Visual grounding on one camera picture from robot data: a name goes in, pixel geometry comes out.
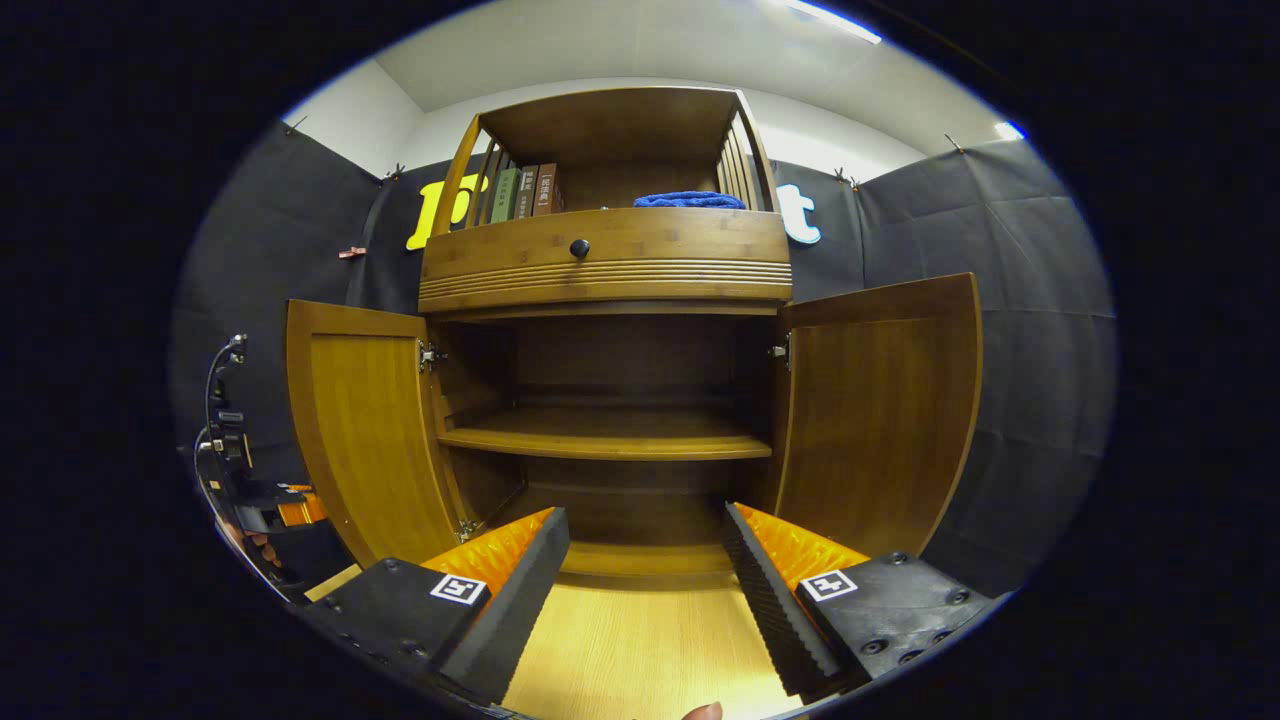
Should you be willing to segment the blue towel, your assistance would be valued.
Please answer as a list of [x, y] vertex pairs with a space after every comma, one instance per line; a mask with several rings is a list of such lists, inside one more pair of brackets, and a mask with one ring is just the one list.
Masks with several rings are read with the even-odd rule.
[[748, 205], [728, 193], [713, 191], [678, 191], [650, 193], [634, 200], [635, 208], [701, 208], [745, 210]]

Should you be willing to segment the wooden cabinet door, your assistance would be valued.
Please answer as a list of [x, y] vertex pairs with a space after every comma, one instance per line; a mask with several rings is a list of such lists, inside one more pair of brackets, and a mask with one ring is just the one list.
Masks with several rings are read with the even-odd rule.
[[292, 299], [284, 364], [297, 445], [344, 547], [366, 568], [454, 548], [460, 518], [430, 405], [421, 316]]
[[790, 304], [776, 337], [783, 356], [765, 511], [869, 556], [922, 553], [977, 428], [975, 275]]

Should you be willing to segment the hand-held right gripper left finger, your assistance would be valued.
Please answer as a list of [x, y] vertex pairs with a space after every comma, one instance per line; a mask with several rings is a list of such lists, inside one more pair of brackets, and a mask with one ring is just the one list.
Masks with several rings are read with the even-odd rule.
[[493, 706], [568, 550], [567, 512], [548, 507], [425, 562], [381, 559], [300, 616], [406, 685]]

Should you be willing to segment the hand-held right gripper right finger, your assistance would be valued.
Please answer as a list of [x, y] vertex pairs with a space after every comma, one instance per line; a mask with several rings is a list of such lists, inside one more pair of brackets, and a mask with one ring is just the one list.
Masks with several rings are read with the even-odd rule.
[[869, 557], [737, 502], [724, 506], [722, 543], [783, 689], [803, 701], [929, 656], [1006, 600], [914, 555]]

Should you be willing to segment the wooden inner shelf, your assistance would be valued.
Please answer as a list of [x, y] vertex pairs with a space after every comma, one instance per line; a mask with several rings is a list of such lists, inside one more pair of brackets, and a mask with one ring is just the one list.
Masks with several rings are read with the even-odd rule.
[[769, 457], [772, 447], [699, 407], [512, 407], [438, 433], [442, 445], [497, 454], [611, 461]]

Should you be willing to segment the wooden double-door shoe cabinet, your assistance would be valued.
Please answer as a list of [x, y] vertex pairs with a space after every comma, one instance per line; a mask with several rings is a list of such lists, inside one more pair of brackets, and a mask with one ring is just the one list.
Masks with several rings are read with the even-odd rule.
[[[780, 215], [773, 176], [739, 91], [605, 88], [480, 111], [425, 209], [415, 243], [490, 225], [497, 176], [556, 163], [564, 209], [635, 208], [650, 193], [713, 191]], [[436, 442], [460, 521], [489, 530], [548, 506], [568, 515], [567, 573], [703, 577], [727, 571], [726, 502], [772, 484], [773, 366], [787, 304], [630, 300], [421, 313]], [[438, 433], [512, 407], [699, 407], [723, 413], [769, 457], [611, 461], [442, 445]]]

